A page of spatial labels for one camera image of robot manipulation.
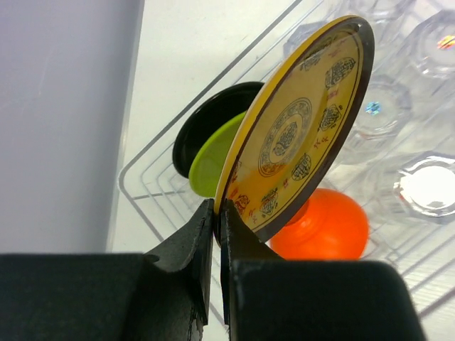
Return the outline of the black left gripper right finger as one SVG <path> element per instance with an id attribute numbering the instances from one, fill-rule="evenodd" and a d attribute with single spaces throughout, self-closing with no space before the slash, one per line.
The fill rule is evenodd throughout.
<path id="1" fill-rule="evenodd" d="M 283 259 L 262 243 L 242 221 L 232 200 L 219 219 L 223 313 L 230 340 L 265 335 L 277 293 L 269 275 Z"/>

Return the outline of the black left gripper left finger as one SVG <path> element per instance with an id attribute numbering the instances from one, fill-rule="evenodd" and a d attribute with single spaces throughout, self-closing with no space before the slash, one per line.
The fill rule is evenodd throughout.
<path id="1" fill-rule="evenodd" d="M 208 324 L 213 200 L 149 251 L 141 280 L 142 340 L 201 340 Z"/>

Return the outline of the green round plate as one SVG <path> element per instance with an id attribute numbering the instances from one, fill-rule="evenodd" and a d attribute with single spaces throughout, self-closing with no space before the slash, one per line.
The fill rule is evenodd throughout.
<path id="1" fill-rule="evenodd" d="M 225 159 L 246 112 L 218 128 L 201 146 L 194 158 L 188 180 L 191 190 L 201 197 L 214 197 Z"/>

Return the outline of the yellow patterned plate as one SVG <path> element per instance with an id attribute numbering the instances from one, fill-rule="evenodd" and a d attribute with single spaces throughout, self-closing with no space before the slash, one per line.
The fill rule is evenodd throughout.
<path id="1" fill-rule="evenodd" d="M 371 25 L 337 18 L 310 35 L 253 100 L 227 153 L 214 213 L 233 207 L 260 240 L 315 191 L 363 102 L 375 55 Z"/>

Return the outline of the black round plate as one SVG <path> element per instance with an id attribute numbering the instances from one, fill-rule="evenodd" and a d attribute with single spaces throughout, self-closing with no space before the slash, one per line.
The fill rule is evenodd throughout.
<path id="1" fill-rule="evenodd" d="M 172 161 L 184 178 L 202 145 L 223 124 L 248 110 L 263 82 L 242 82 L 207 99 L 185 121 L 173 145 Z"/>

